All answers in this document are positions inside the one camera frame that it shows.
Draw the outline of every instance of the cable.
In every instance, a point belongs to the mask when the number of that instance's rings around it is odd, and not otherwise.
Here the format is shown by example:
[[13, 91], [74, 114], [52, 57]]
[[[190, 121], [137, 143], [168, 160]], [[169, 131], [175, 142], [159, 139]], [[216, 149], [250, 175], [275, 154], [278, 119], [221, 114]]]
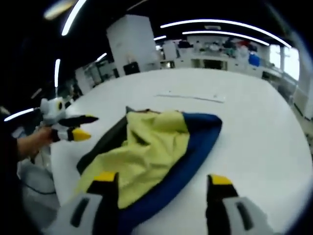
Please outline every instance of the cable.
[[34, 192], [36, 193], [39, 193], [41, 195], [51, 195], [51, 194], [56, 194], [56, 191], [53, 191], [53, 192], [41, 192], [41, 191], [38, 191], [37, 189], [33, 188], [32, 186], [29, 186], [27, 183], [25, 183], [24, 181], [22, 181], [20, 179], [20, 182], [25, 185], [26, 187], [30, 188], [31, 190], [33, 190]]

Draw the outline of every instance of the ceiling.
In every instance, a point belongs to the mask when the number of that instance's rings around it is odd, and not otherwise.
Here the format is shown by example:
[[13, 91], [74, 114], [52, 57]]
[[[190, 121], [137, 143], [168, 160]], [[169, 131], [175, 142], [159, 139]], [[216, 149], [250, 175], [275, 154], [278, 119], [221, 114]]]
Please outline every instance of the ceiling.
[[[193, 23], [161, 29], [160, 25], [191, 19], [223, 19], [250, 24], [269, 31], [292, 43], [285, 30], [261, 1], [191, 1], [181, 0], [87, 0], [65, 37], [61, 31], [70, 10], [52, 21], [43, 20], [43, 12], [55, 0], [34, 1], [12, 5], [18, 20], [7, 28], [8, 49], [1, 92], [2, 103], [12, 112], [32, 107], [30, 97], [38, 88], [53, 87], [54, 63], [61, 59], [59, 83], [74, 76], [74, 70], [94, 61], [104, 52], [112, 60], [106, 28], [125, 14], [150, 18], [155, 37], [179, 38], [183, 31], [205, 30], [204, 24]], [[221, 25], [222, 31], [241, 33], [269, 43], [277, 43], [259, 32], [235, 25]]]

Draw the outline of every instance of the window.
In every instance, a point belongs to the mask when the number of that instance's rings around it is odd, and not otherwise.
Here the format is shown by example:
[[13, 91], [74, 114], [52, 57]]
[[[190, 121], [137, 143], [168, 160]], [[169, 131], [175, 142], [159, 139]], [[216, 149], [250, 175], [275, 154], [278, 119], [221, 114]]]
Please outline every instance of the window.
[[284, 47], [284, 53], [284, 72], [298, 81], [300, 74], [299, 51], [296, 48]]
[[269, 61], [275, 65], [275, 67], [280, 68], [280, 46], [270, 45], [269, 46]]

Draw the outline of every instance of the table surface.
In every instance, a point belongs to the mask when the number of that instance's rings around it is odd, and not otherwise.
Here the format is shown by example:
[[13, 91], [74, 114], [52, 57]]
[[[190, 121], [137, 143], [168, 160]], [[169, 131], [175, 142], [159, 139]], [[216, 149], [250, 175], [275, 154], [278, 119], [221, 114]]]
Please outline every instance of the table surface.
[[[180, 94], [223, 98], [224, 103]], [[209, 69], [156, 70], [105, 82], [79, 98], [67, 114], [91, 114], [100, 119], [83, 125], [92, 138], [52, 145], [56, 192], [63, 205], [79, 180], [76, 164], [122, 116], [125, 106], [156, 111], [209, 113], [223, 121], [220, 136], [197, 174], [179, 195], [134, 234], [207, 234], [206, 176], [227, 176], [241, 196], [248, 197], [283, 232], [302, 212], [313, 184], [310, 150], [289, 105], [266, 81]]]

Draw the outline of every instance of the yellow cloth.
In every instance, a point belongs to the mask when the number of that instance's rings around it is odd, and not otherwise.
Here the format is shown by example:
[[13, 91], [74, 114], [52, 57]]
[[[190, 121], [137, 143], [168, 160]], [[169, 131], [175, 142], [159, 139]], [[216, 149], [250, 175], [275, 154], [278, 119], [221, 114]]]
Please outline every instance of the yellow cloth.
[[190, 137], [180, 112], [130, 112], [127, 121], [127, 140], [120, 148], [98, 155], [76, 188], [76, 193], [86, 192], [103, 171], [119, 172], [120, 209], [162, 181], [185, 154]]

